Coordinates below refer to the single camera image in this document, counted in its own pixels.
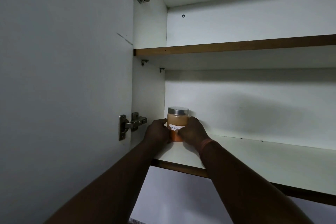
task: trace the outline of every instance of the hand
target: hand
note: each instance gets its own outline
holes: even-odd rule
[[[162,144],[170,143],[170,130],[164,126],[167,119],[154,120],[152,124],[147,127],[144,141],[160,142]]]
[[[194,146],[197,151],[200,149],[201,142],[209,138],[203,125],[195,117],[190,117],[187,126],[181,128],[177,134],[182,137],[187,144]]]

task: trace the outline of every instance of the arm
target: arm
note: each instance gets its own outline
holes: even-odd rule
[[[209,177],[234,224],[312,224],[309,218],[277,188],[215,141],[208,139],[202,124],[190,117],[178,134],[198,152]]]
[[[45,223],[127,223],[153,157],[169,142],[167,119],[154,120],[144,140],[63,205]]]

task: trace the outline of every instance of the spice jar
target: spice jar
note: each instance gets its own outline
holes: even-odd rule
[[[173,142],[182,142],[182,138],[177,134],[180,128],[187,125],[189,119],[189,109],[179,106],[168,107],[167,126],[171,128],[170,136]]]

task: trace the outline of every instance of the bracelet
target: bracelet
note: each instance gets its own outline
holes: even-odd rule
[[[199,157],[201,158],[202,157],[202,153],[203,153],[203,149],[204,147],[208,144],[208,143],[211,143],[211,142],[215,142],[214,140],[210,139],[210,138],[207,138],[205,140],[203,140],[201,142],[201,145],[199,146],[199,151],[198,151],[198,154],[199,154]]]

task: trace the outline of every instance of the cabinet door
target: cabinet door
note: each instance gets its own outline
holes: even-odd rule
[[[130,147],[133,0],[0,0],[0,219],[42,223]]]

